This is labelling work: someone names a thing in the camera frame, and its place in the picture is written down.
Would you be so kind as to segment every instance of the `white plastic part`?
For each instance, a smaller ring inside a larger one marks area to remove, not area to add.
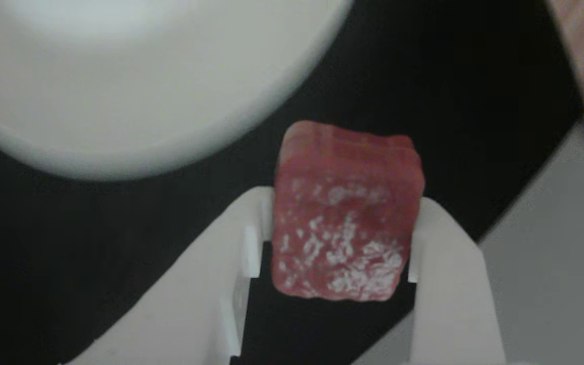
[[[261,187],[234,201],[71,365],[227,365],[239,356],[272,200],[273,189]]]
[[[422,198],[412,241],[418,288],[410,362],[506,363],[484,256],[435,201]]]
[[[78,178],[219,150],[310,73],[352,0],[0,0],[0,148]]]

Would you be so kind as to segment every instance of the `red cube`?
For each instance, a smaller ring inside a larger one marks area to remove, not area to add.
[[[425,185],[412,141],[297,122],[278,164],[274,286],[303,298],[389,299]]]

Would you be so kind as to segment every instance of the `white round object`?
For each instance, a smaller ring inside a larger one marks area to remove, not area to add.
[[[0,148],[132,178],[215,152],[324,53],[351,0],[0,0]]]

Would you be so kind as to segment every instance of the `gray surface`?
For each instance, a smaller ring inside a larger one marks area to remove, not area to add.
[[[584,363],[584,128],[483,240],[507,360]],[[356,364],[409,356],[408,316]]]

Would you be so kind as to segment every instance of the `black table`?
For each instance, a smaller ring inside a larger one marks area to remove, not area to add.
[[[225,206],[273,183],[296,120],[410,135],[426,196],[478,239],[582,108],[542,1],[368,0],[283,106],[192,166],[96,183],[0,152],[0,363],[55,365],[83,351]],[[385,303],[288,298],[271,284],[270,256],[266,245],[233,363],[350,363],[412,308],[406,281]]]

